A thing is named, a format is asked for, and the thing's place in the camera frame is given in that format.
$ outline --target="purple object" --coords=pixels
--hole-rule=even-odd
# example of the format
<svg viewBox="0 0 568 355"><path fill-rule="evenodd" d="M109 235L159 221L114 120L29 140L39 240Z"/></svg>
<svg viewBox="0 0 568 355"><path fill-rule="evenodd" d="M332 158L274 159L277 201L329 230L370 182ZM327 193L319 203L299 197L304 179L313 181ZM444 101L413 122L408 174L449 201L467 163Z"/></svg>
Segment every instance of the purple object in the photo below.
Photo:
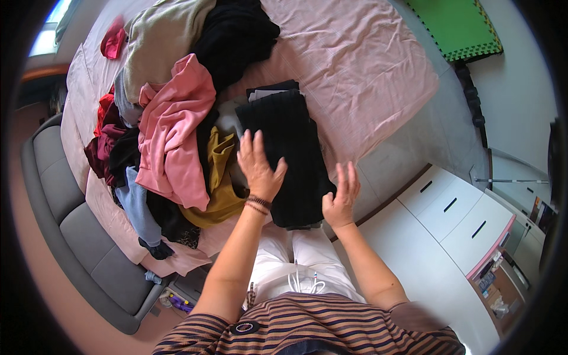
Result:
<svg viewBox="0 0 568 355"><path fill-rule="evenodd" d="M170 294L170 297L168 299L172 303L172 306L186 313L191 312L191 310L193 309L193 305L191 303L185 303L186 301L182 300L174 294Z"/></svg>

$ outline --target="person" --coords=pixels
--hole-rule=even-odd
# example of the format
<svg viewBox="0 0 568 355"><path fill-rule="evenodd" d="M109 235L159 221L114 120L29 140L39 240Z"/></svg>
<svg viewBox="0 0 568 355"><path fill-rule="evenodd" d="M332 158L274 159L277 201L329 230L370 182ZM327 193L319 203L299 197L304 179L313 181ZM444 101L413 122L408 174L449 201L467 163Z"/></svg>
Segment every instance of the person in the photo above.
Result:
<svg viewBox="0 0 568 355"><path fill-rule="evenodd" d="M209 271L199 301L154 354L465 353L449 327L409 302L354 224L361 185L352 162L347 176L337 164L337 194L323 196L322 206L362 295L322 228L291 232L293 263L288 232L271 223L263 228L287 165L282 158L272 171L261 131L254 140L245 132L237 160L254 198Z"/></svg>

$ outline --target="folded black pants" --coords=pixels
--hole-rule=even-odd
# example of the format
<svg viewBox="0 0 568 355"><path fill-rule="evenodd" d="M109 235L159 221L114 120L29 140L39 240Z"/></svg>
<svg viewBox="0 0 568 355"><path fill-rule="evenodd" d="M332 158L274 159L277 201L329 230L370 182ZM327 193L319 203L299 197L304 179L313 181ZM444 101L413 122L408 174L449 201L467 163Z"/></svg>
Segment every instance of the folded black pants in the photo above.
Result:
<svg viewBox="0 0 568 355"><path fill-rule="evenodd" d="M270 167L281 157L288 171L272 203L272 219L279 227L308 225L323 219L321 197L335 194L321 155L318 127L310 118L299 90L273 94L238 107L243 129L262 130Z"/></svg>

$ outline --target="beige sweater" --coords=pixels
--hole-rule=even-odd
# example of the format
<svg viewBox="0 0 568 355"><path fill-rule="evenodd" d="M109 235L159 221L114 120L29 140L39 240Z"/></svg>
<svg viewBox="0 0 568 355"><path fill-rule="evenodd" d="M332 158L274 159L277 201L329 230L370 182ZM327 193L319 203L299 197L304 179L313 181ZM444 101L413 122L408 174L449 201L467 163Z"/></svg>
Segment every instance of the beige sweater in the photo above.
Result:
<svg viewBox="0 0 568 355"><path fill-rule="evenodd" d="M161 0L124 26L129 37L124 65L128 101L138 103L147 82L172 79L172 67L199 39L205 16L215 4L216 0Z"/></svg>

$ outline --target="white drawer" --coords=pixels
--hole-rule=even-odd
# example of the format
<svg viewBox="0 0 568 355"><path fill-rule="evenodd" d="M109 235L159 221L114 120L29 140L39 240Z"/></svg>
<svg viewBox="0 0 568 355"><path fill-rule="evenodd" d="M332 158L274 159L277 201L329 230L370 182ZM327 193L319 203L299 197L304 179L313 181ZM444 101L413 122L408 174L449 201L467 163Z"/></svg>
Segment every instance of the white drawer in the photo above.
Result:
<svg viewBox="0 0 568 355"><path fill-rule="evenodd" d="M432 165L415 183L398 196L398 200L418 216L457 177L442 168Z"/></svg>
<svg viewBox="0 0 568 355"><path fill-rule="evenodd" d="M475 268L495 244L513 217L505 207L487 195L440 243L464 275Z"/></svg>
<svg viewBox="0 0 568 355"><path fill-rule="evenodd" d="M471 211L481 195L483 192L456 178L416 218L438 242L441 242Z"/></svg>

